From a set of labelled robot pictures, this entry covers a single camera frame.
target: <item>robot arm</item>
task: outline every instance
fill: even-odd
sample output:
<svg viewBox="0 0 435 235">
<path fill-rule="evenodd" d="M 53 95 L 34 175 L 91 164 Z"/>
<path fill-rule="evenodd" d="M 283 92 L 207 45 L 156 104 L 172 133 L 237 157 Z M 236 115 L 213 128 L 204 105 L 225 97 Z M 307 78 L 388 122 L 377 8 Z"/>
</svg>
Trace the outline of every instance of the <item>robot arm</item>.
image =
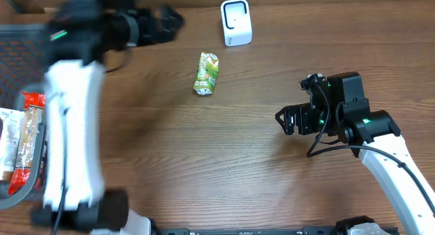
<svg viewBox="0 0 435 235">
<path fill-rule="evenodd" d="M 99 100 L 110 72 L 103 55 L 171 41 L 183 24 L 165 5 L 157 19 L 136 9 L 135 0 L 71 0 L 46 25 L 48 178 L 34 223 L 79 231 L 119 231 L 127 224 L 126 192 L 105 190 L 99 162 Z"/>
<path fill-rule="evenodd" d="M 339 141 L 348 145 L 309 151 L 307 157 L 350 148 L 383 188 L 406 233 L 429 234 L 435 219 L 435 193 L 413 162 L 391 116 L 385 111 L 370 112 L 360 75 L 356 72 L 328 78 L 310 75 L 300 85 L 309 93 L 310 103 L 287 106 L 276 114 L 284 132 L 294 134 L 297 126 L 299 134 L 338 135 Z M 350 232 L 350 228 L 337 226 L 343 234 Z"/>
</svg>

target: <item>white charging dock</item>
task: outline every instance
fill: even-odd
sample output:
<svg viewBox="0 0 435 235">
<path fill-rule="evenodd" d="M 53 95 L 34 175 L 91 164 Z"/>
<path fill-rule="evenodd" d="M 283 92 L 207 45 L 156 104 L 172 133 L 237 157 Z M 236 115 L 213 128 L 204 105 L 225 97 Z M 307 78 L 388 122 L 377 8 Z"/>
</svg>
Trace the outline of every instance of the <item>white charging dock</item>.
<svg viewBox="0 0 435 235">
<path fill-rule="evenodd" d="M 251 43 L 252 25 L 246 0 L 227 0 L 220 6 L 224 39 L 227 46 Z"/>
</svg>

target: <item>snack package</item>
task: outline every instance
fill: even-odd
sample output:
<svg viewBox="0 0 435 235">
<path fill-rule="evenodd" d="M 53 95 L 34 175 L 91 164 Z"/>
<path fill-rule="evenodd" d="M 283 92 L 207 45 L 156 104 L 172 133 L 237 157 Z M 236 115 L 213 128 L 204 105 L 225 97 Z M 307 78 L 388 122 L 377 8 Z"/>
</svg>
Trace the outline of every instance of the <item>snack package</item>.
<svg viewBox="0 0 435 235">
<path fill-rule="evenodd" d="M 24 112 L 0 108 L 0 181 L 10 181 L 15 169 Z"/>
<path fill-rule="evenodd" d="M 18 146 L 15 171 L 12 175 L 8 190 L 9 195 L 15 194 L 24 186 L 30 176 L 36 136 L 39 133 L 38 125 L 42 122 L 42 114 L 45 105 L 45 97 L 43 94 L 26 92 L 23 92 L 23 94 L 24 120 L 21 128 L 21 138 Z"/>
<path fill-rule="evenodd" d="M 193 89 L 199 95 L 211 95 L 219 73 L 219 59 L 215 54 L 202 52 Z"/>
</svg>

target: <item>green juice box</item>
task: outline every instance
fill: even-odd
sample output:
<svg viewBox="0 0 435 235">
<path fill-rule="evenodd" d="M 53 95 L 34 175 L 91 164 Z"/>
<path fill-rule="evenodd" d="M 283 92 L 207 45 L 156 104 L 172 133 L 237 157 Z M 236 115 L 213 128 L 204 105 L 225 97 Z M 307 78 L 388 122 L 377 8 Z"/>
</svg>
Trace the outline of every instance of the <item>green juice box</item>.
<svg viewBox="0 0 435 235">
<path fill-rule="evenodd" d="M 215 54 L 202 52 L 193 90 L 201 96 L 212 95 L 219 73 L 219 59 Z"/>
</svg>

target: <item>black cable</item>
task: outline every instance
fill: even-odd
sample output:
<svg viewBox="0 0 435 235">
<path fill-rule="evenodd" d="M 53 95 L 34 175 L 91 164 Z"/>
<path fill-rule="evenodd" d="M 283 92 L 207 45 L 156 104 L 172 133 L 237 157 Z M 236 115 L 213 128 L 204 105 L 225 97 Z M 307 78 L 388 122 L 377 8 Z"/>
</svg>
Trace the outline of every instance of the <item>black cable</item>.
<svg viewBox="0 0 435 235">
<path fill-rule="evenodd" d="M 312 146 L 311 146 L 310 149 L 308 150 L 308 152 L 307 152 L 307 157 L 309 157 L 310 153 L 313 151 L 313 149 L 315 148 L 315 146 L 319 143 L 322 134 L 325 132 L 326 124 L 328 123 L 329 115 L 330 115 L 329 102 L 328 102 L 328 99 L 326 98 L 325 92 L 321 89 L 321 87 L 319 86 L 319 84 L 317 84 L 316 82 L 313 83 L 313 84 L 314 84 L 314 86 L 317 87 L 317 89 L 319 89 L 319 91 L 321 92 L 321 94 L 324 96 L 325 103 L 326 103 L 326 109 L 328 109 L 328 113 L 326 114 L 326 120 L 325 120 L 324 127 L 321 129 L 320 133 L 318 134 L 318 137 L 315 138 L 314 143 L 312 144 Z"/>
<path fill-rule="evenodd" d="M 60 196 L 59 208 L 57 210 L 56 221 L 52 230 L 52 235 L 56 235 L 59 229 L 60 220 L 62 218 L 63 209 L 65 207 L 65 196 L 67 195 L 67 113 L 69 109 L 63 112 L 63 179 L 62 179 L 62 194 Z"/>
<path fill-rule="evenodd" d="M 319 143 L 323 143 L 323 144 L 326 144 L 326 145 L 334 145 L 334 144 L 340 143 L 340 140 L 337 139 L 337 140 L 330 141 L 330 142 L 327 142 L 327 143 L 319 141 Z"/>
<path fill-rule="evenodd" d="M 118 71 L 118 70 L 126 67 L 130 63 L 132 54 L 133 53 L 131 52 L 131 49 L 127 48 L 125 50 L 125 57 L 124 57 L 124 61 L 122 61 L 122 64 L 114 69 L 110 69 L 110 70 L 106 71 L 106 73 L 112 73 L 112 72 Z"/>
<path fill-rule="evenodd" d="M 421 195 L 423 195 L 424 199 L 426 200 L 427 204 L 429 205 L 430 210 L 432 211 L 432 213 L 435 215 L 435 206 L 432 203 L 432 201 L 429 198 L 428 193 L 426 192 L 426 190 L 424 190 L 424 187 L 422 186 L 422 184 L 420 183 L 420 181 L 418 180 L 418 178 L 415 176 L 415 174 L 412 172 L 411 169 L 409 169 L 409 167 L 406 165 L 406 163 L 400 161 L 399 159 L 397 159 L 396 157 L 392 156 L 391 154 L 382 151 L 380 149 L 374 148 L 374 147 L 369 147 L 369 146 L 354 146 L 354 145 L 341 145 L 341 146 L 335 146 L 335 147 L 327 147 L 325 149 L 319 150 L 319 151 L 315 151 L 314 153 L 312 153 L 311 155 L 307 156 L 308 158 L 319 155 L 321 153 L 325 153 L 328 151 L 334 151 L 334 150 L 339 150 L 339 149 L 365 149 L 365 150 L 369 150 L 369 151 L 373 151 L 373 152 L 377 152 L 391 160 L 393 160 L 394 162 L 396 162 L 398 164 L 398 168 L 403 168 L 406 173 L 408 173 L 408 175 L 411 177 L 411 179 L 415 182 L 415 185 L 418 187 L 418 189 L 421 192 Z"/>
<path fill-rule="evenodd" d="M 335 121 L 337 122 L 339 128 L 341 127 L 341 122 L 340 122 L 340 119 L 338 118 L 338 111 L 340 110 L 340 106 L 343 105 L 344 103 L 345 102 L 339 102 L 337 107 L 335 107 Z M 319 143 L 323 143 L 326 145 L 334 145 L 334 144 L 340 143 L 340 140 L 337 139 L 335 141 L 331 141 L 331 142 L 327 142 L 327 143 L 319 141 Z"/>
<path fill-rule="evenodd" d="M 22 8 L 17 3 L 15 3 L 14 1 L 12 1 L 12 0 L 6 0 L 6 1 L 12 6 L 12 8 L 14 8 L 15 12 L 17 12 L 19 14 L 23 14 L 24 13 L 22 11 Z"/>
</svg>

